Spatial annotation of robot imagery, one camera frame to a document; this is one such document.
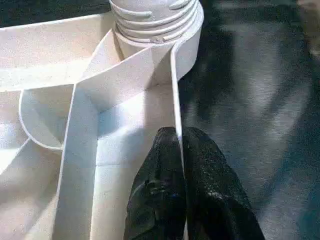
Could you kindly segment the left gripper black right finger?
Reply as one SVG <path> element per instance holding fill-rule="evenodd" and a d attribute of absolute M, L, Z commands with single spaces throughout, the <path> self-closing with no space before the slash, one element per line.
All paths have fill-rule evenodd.
<path fill-rule="evenodd" d="M 183 129 L 190 240 L 263 240 L 248 196 L 218 145 L 202 130 Z"/>

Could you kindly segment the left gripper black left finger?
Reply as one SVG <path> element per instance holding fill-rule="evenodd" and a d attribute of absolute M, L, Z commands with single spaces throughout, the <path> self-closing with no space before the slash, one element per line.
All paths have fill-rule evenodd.
<path fill-rule="evenodd" d="M 160 128 L 139 168 L 126 207 L 125 240 L 182 240 L 186 190 L 174 127 Z"/>

